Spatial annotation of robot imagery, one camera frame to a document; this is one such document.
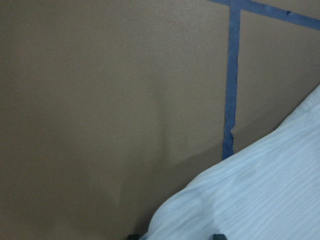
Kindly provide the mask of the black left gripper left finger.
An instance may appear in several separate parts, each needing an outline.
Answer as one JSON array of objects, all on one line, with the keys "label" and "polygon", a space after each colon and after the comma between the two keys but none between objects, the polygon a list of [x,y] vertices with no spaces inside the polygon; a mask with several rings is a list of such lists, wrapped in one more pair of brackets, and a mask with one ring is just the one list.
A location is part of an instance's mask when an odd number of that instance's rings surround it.
[{"label": "black left gripper left finger", "polygon": [[139,240],[140,235],[139,234],[130,234],[127,236],[127,240]]}]

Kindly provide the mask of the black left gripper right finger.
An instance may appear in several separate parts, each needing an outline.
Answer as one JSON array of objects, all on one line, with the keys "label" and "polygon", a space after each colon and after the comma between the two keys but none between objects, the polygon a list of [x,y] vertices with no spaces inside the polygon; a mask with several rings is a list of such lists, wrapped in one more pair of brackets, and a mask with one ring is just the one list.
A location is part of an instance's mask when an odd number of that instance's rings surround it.
[{"label": "black left gripper right finger", "polygon": [[213,236],[212,236],[212,240],[226,240],[226,236],[222,233],[215,233]]}]

